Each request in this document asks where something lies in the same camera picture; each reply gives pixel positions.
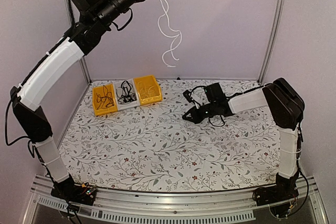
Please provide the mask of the yellow plastic bin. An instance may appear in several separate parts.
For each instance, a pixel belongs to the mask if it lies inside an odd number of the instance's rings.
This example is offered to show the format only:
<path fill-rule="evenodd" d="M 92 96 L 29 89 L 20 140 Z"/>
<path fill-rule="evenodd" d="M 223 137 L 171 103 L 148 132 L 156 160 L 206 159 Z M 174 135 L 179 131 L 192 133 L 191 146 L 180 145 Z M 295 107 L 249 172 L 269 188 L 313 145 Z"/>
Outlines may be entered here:
<path fill-rule="evenodd" d="M 117 112 L 113 84 L 104 84 L 92 88 L 92 105 L 95 116 Z"/>
<path fill-rule="evenodd" d="M 134 78 L 140 104 L 147 105 L 163 100 L 161 88 L 154 75 Z"/>

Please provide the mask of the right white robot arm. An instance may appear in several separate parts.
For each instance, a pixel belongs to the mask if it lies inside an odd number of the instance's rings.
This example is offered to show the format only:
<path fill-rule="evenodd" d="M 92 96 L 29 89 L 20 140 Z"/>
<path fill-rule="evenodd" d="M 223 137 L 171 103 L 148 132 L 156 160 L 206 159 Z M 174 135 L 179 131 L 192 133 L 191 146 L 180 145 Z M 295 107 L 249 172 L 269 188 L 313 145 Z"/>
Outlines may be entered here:
<path fill-rule="evenodd" d="M 293 87 L 284 79 L 226 96 L 219 83 L 201 86 L 207 97 L 207 104 L 193 99 L 193 91 L 183 92 L 184 98 L 193 103 L 182 118 L 194 124 L 214 116 L 229 117 L 240 112 L 267 106 L 280 133 L 280 165 L 276 175 L 276 186 L 271 196 L 276 201 L 291 194 L 292 187 L 300 174 L 299 157 L 303 141 L 301 122 L 305 103 Z"/>

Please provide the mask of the front aluminium rail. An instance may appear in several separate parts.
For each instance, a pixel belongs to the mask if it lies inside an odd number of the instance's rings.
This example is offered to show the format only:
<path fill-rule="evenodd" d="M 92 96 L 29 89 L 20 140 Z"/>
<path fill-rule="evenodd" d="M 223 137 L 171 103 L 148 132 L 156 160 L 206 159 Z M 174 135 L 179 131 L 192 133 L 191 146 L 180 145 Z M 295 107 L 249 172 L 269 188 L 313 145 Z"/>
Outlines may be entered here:
<path fill-rule="evenodd" d="M 51 195 L 52 183 L 36 176 L 23 223 L 328 223 L 312 176 L 297 180 L 299 197 L 289 217 L 274 216 L 285 202 L 257 205 L 253 189 L 202 193 L 144 193 L 99 188 L 91 206 L 66 202 Z"/>

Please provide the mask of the left yellow plastic bin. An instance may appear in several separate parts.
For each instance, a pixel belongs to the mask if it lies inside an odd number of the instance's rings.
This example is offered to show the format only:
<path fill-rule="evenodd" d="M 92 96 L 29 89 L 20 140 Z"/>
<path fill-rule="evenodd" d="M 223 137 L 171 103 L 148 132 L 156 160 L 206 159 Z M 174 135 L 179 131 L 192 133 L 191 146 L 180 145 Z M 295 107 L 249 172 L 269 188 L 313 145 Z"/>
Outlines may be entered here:
<path fill-rule="evenodd" d="M 95 116 L 117 112 L 113 84 L 104 84 L 92 88 L 92 105 Z"/>

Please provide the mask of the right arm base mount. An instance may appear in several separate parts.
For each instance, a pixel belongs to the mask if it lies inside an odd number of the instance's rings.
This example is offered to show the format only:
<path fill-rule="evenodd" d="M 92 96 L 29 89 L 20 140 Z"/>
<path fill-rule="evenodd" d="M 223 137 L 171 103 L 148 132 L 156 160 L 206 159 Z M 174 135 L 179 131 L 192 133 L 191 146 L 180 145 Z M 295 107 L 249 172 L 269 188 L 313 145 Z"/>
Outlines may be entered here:
<path fill-rule="evenodd" d="M 256 202 L 257 206 L 285 201 L 283 204 L 270 207 L 269 210 L 276 218 L 287 218 L 296 206 L 297 197 L 299 196 L 296 180 L 297 177 L 286 179 L 277 174 L 276 184 L 270 187 L 259 187 L 255 189 L 252 199 Z"/>

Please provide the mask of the white translucent plastic bin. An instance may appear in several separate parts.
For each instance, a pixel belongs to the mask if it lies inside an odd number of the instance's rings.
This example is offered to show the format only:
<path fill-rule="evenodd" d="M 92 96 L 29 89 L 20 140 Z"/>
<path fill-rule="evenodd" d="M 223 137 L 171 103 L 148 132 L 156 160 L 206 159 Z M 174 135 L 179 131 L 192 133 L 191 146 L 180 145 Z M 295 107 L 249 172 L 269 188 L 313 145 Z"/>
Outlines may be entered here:
<path fill-rule="evenodd" d="M 115 101 L 119 111 L 140 105 L 139 96 L 133 79 L 118 80 L 113 83 Z"/>

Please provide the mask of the right yellow plastic bin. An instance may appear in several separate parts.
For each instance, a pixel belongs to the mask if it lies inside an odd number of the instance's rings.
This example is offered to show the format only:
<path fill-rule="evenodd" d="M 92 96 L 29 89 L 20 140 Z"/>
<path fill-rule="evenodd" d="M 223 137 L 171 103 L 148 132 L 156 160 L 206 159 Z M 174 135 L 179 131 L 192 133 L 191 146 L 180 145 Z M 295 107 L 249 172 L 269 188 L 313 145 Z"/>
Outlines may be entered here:
<path fill-rule="evenodd" d="M 147 105 L 163 100 L 161 88 L 154 75 L 134 78 L 140 104 Z"/>

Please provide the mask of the right aluminium frame post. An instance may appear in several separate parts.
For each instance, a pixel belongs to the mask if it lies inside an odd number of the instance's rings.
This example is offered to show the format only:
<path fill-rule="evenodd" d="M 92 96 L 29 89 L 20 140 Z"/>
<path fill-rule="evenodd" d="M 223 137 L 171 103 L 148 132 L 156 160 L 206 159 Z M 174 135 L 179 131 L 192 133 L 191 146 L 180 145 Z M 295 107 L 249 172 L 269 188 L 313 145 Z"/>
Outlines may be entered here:
<path fill-rule="evenodd" d="M 259 84 L 263 83 L 266 77 L 266 73 L 268 70 L 268 66 L 270 64 L 272 52 L 273 52 L 276 38 L 277 38 L 278 29 L 279 29 L 280 22 L 281 22 L 281 16 L 282 16 L 283 8 L 284 8 L 284 3 L 285 3 L 285 0 L 276 1 L 275 13 L 274 13 L 273 21 L 272 21 L 272 27 L 271 27 L 269 39 L 267 42 L 265 56 L 264 56 L 263 63 L 261 65 L 261 70 L 260 70 L 258 80 L 257 80 Z"/>

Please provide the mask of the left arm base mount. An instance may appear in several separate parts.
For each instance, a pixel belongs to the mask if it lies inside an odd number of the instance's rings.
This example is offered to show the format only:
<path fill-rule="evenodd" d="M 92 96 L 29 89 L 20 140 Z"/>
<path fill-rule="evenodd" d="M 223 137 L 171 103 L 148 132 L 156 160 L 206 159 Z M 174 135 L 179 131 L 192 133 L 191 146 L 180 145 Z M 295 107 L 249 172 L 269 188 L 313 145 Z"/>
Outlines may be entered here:
<path fill-rule="evenodd" d="M 53 181 L 51 195 L 65 201 L 92 206 L 97 195 L 96 186 L 77 184 L 71 175 L 62 182 Z"/>

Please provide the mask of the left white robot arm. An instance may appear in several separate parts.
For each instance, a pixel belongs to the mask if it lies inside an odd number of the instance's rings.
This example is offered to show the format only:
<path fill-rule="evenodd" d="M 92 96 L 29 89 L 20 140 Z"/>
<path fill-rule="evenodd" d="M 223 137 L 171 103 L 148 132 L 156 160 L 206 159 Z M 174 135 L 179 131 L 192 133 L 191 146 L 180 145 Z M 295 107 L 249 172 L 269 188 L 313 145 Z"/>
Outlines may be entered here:
<path fill-rule="evenodd" d="M 10 91 L 7 111 L 12 111 L 28 139 L 36 149 L 42 164 L 58 185 L 58 192 L 67 200 L 78 195 L 78 188 L 63 163 L 53 132 L 41 101 L 76 62 L 88 55 L 121 14 L 145 0 L 68 0 L 70 10 L 77 9 L 79 20 L 72 20 L 70 28 L 40 59 L 27 77 Z"/>

